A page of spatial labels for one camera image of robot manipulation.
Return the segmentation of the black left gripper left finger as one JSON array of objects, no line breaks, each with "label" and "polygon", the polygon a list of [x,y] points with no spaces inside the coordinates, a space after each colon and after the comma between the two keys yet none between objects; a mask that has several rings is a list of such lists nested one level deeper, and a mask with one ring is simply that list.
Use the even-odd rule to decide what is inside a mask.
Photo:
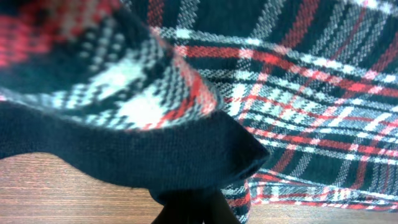
[{"label": "black left gripper left finger", "polygon": [[164,200],[164,207],[152,224],[202,224],[202,208],[187,194],[171,195]]}]

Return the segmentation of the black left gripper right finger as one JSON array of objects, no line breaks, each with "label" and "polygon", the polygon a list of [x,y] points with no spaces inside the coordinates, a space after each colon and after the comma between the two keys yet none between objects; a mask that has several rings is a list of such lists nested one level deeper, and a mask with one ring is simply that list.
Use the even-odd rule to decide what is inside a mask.
[{"label": "black left gripper right finger", "polygon": [[241,224],[220,190],[212,193],[205,205],[204,224]]}]

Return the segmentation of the plaid sleeveless shirt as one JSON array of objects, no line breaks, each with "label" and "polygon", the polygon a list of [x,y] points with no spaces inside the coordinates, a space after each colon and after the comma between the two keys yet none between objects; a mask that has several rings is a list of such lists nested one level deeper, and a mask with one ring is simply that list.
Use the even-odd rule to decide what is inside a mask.
[{"label": "plaid sleeveless shirt", "polygon": [[397,211],[396,1],[2,1],[1,157],[164,206]]}]

